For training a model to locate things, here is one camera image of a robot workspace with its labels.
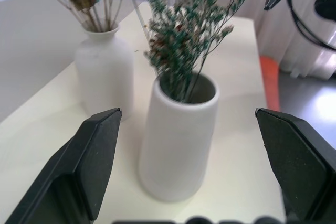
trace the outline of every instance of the black cable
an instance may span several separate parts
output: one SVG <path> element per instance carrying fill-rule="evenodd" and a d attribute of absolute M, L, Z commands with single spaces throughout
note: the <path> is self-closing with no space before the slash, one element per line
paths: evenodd
<path fill-rule="evenodd" d="M 300 19 L 300 17 L 296 14 L 296 12 L 293 9 L 293 4 L 292 4 L 292 0 L 287 0 L 287 4 L 289 6 L 289 9 L 291 11 L 294 23 L 296 25 L 296 27 L 298 28 L 299 32 L 301 33 L 301 35 L 308 40 L 309 42 L 311 42 L 312 44 L 319 46 L 319 47 L 323 47 L 325 49 L 328 50 L 332 50 L 332 51 L 336 51 L 336 48 L 334 48 L 331 45 L 328 45 L 327 43 L 323 42 L 322 39 L 320 39 L 319 37 L 317 37 L 305 24 L 304 22 Z"/>

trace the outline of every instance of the white ceramic vase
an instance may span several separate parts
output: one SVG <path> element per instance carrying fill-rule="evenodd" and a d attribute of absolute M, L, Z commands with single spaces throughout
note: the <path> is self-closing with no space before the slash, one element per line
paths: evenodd
<path fill-rule="evenodd" d="M 195 104 L 179 103 L 161 89 L 159 78 L 152 97 L 140 150 L 139 179 L 144 189 L 163 201 L 180 201 L 200 188 L 216 121 L 219 89 L 200 76 Z"/>
<path fill-rule="evenodd" d="M 122 121 L 133 111 L 134 56 L 117 37 L 119 26 L 105 33 L 85 31 L 75 54 L 75 65 L 89 115 L 121 108 Z"/>

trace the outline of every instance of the green dried flower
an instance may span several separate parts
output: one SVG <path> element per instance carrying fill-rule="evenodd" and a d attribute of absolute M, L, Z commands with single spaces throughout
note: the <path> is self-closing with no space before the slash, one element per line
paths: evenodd
<path fill-rule="evenodd" d="M 226 7 L 217 0 L 176 0 L 173 7 L 166 0 L 148 0 L 153 18 L 150 20 L 150 50 L 145 53 L 172 99 L 188 103 L 194 84 L 193 71 L 201 61 L 200 74 L 207 56 L 232 32 L 226 26 L 245 0 L 230 0 Z"/>

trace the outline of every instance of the vase opening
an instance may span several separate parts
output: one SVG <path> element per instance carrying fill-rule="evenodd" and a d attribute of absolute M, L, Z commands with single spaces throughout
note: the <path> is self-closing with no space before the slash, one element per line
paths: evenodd
<path fill-rule="evenodd" d="M 93 33 L 93 34 L 104 34 L 104 33 L 112 33 L 112 32 L 116 32 L 119 29 L 119 24 L 117 22 L 114 22 L 111 25 L 111 28 L 108 28 L 107 26 L 107 22 L 105 19 L 94 19 L 94 23 L 96 25 L 96 27 L 100 30 L 102 29 L 102 31 L 95 31 L 93 29 L 93 24 L 87 20 L 85 22 L 83 22 L 81 25 L 83 27 L 83 29 L 85 30 L 86 33 Z"/>
<path fill-rule="evenodd" d="M 133 111 L 134 51 L 115 36 L 116 26 L 103 33 L 85 30 L 88 38 L 76 50 L 75 65 L 87 113 L 120 108 L 124 121 Z"/>
<path fill-rule="evenodd" d="M 192 80 L 190 86 L 192 87 L 197 79 L 196 72 L 193 72 Z M 193 92 L 190 97 L 189 102 L 180 102 L 176 101 L 175 99 L 171 98 L 168 92 L 168 88 L 166 87 L 165 83 L 167 81 L 164 81 L 168 78 L 168 74 L 162 74 L 160 77 L 160 88 L 163 94 L 167 96 L 170 100 L 181 103 L 181 104 L 200 104 L 200 103 L 206 103 L 213 99 L 215 97 L 215 94 L 217 92 L 216 86 L 213 84 L 213 82 L 206 77 L 203 74 L 200 74 L 200 76 L 197 79 L 196 85 L 193 89 Z"/>

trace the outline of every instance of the table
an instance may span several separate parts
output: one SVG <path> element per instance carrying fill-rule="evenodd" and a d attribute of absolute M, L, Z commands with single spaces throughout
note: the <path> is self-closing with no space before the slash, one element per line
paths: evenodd
<path fill-rule="evenodd" d="M 149 19 L 148 4 L 139 8 L 145 20 Z M 135 12 L 120 23 L 117 35 L 135 51 L 135 110 L 120 125 L 110 181 L 95 223 L 125 219 L 184 222 L 194 215 L 245 223 L 269 215 L 284 221 L 280 188 L 254 118 L 255 108 L 266 103 L 253 22 L 232 18 L 231 23 L 234 31 L 204 67 L 221 90 L 205 180 L 192 198 L 174 204 L 156 201 L 138 183 L 138 150 L 155 74 L 143 56 L 148 46 Z M 0 223 L 86 118 L 72 63 L 0 124 Z"/>
<path fill-rule="evenodd" d="M 103 15 L 102 1 L 96 7 Z M 123 0 L 117 21 L 133 10 Z M 74 60 L 86 34 L 57 0 L 2 1 L 0 28 L 1 123 Z"/>

